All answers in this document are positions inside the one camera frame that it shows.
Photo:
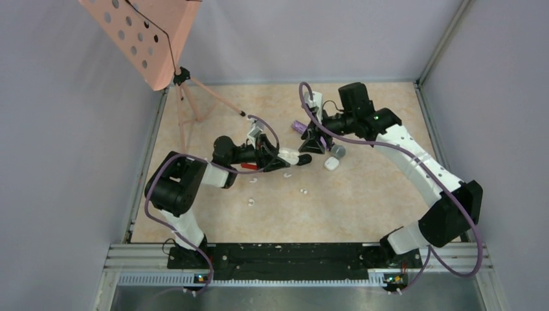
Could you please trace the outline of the white oval earbud case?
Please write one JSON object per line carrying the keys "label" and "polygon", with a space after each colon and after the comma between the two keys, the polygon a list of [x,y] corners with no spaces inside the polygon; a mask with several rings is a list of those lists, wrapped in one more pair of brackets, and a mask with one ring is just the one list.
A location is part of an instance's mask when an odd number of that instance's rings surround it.
{"label": "white oval earbud case", "polygon": [[297,165],[300,161],[300,152],[291,148],[282,147],[279,149],[277,157],[290,165]]}

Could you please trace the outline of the black earbud charging case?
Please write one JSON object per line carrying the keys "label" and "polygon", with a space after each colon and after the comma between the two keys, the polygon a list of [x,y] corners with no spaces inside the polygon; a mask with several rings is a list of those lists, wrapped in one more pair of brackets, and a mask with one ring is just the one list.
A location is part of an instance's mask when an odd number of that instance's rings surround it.
{"label": "black earbud charging case", "polygon": [[312,156],[310,154],[301,154],[298,157],[296,166],[304,166],[312,162]]}

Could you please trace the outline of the white square earbud case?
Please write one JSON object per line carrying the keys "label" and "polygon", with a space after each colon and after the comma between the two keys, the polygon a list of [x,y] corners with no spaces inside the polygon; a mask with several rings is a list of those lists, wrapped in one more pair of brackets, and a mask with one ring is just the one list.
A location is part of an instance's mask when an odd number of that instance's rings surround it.
{"label": "white square earbud case", "polygon": [[336,157],[329,157],[324,162],[324,168],[329,171],[334,171],[340,165],[339,159]]}

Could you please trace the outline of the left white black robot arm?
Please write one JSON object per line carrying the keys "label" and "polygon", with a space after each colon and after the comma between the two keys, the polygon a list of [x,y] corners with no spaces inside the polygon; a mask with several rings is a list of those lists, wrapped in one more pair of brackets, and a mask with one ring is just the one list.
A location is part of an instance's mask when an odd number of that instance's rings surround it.
{"label": "left white black robot arm", "polygon": [[201,246],[206,236],[192,211],[200,186],[231,188],[238,175],[234,165],[254,164],[258,171],[270,172],[299,161],[299,151],[279,148],[265,134],[239,146],[223,135],[214,141],[211,162],[170,152],[147,183],[144,194],[173,229],[175,243],[184,249],[183,260],[199,268],[208,257],[208,251]]}

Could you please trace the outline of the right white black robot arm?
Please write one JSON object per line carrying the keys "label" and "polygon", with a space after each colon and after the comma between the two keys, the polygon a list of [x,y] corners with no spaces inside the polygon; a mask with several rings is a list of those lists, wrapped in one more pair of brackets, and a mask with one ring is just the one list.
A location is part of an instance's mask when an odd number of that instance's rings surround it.
{"label": "right white black robot arm", "polygon": [[475,180],[464,182],[439,164],[391,109],[375,109],[363,83],[342,86],[338,92],[342,110],[328,115],[320,95],[314,94],[309,84],[300,84],[302,107],[311,119],[302,136],[301,151],[322,154],[323,141],[344,141],[347,134],[354,134],[355,143],[370,145],[391,160],[429,208],[418,221],[380,240],[379,257],[384,265],[396,267],[406,253],[418,248],[442,248],[478,224],[483,189]]}

